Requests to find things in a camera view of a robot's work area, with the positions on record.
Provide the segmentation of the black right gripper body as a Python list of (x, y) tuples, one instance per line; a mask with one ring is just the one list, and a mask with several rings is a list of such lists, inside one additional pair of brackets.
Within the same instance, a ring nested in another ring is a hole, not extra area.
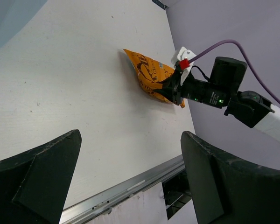
[(231, 98), (230, 88), (231, 80), (228, 79), (203, 81), (188, 75), (180, 91), (182, 98), (222, 109), (227, 106)]

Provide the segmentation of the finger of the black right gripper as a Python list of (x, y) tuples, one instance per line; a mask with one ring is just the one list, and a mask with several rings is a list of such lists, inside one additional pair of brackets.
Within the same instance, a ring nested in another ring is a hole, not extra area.
[(182, 76), (182, 69), (180, 68), (180, 66), (176, 66), (173, 74), (161, 82), (162, 84), (161, 90), (164, 89), (177, 90), (178, 87), (180, 86), (181, 76)]
[(155, 97), (159, 100), (175, 105), (181, 104), (181, 98), (174, 95), (172, 89), (170, 88), (165, 87), (162, 89), (154, 89), (153, 92)]

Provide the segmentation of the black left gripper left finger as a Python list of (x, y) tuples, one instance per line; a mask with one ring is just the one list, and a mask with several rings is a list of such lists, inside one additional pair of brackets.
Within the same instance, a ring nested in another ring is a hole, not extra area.
[(0, 224), (57, 224), (82, 137), (71, 130), (0, 161)]

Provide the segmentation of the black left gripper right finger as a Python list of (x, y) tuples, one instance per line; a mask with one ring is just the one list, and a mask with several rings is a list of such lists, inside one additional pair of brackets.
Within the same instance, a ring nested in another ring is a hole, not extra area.
[(280, 224), (280, 170), (261, 166), (185, 131), (182, 157), (200, 224)]

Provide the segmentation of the orange Kettle chips bag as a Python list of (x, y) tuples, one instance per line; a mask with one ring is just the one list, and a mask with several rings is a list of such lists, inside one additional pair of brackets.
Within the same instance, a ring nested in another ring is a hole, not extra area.
[(162, 82), (172, 77), (174, 69), (140, 53), (128, 49), (123, 50), (133, 64), (143, 91), (163, 103), (172, 104), (169, 98), (155, 92), (155, 90), (163, 87)]

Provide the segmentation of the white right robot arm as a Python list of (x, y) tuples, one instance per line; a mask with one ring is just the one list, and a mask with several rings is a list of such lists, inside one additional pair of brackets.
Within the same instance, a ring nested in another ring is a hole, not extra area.
[(176, 64), (174, 73), (161, 82), (154, 91), (179, 105), (190, 99), (215, 108), (226, 108), (224, 114), (265, 133), (280, 142), (280, 108), (254, 91), (239, 91), (247, 64), (237, 59), (216, 57), (210, 77), (205, 81), (189, 74), (182, 81), (185, 59)]

